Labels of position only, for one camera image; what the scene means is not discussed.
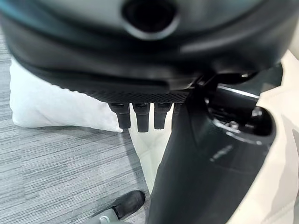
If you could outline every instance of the striped carpet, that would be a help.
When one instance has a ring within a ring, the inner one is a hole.
[[[128,132],[15,126],[9,65],[0,32],[0,224],[84,223],[124,193],[147,192]],[[144,223],[147,208],[127,221]]]

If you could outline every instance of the glossy black plastic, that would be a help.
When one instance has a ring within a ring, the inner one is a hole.
[[[267,111],[270,131],[252,135],[214,120],[201,95],[195,91],[181,106],[157,172],[148,224],[225,224],[274,141]]]

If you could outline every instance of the gray carpet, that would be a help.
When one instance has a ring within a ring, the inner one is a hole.
[[[0,31],[0,224],[84,223],[124,193],[147,191],[128,132],[15,126],[9,65]],[[127,221],[144,223],[147,208]]]

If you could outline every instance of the textured mesh panel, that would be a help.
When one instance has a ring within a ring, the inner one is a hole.
[[[124,91],[84,91],[99,101],[108,103],[183,103],[188,91],[171,91],[167,94],[142,94]]]

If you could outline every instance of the shoe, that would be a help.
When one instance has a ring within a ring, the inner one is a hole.
[[[105,210],[113,209],[118,219],[124,219],[133,213],[137,212],[144,204],[145,194],[140,190],[131,191],[119,198],[117,198],[111,206],[97,212],[93,215],[96,216]]]

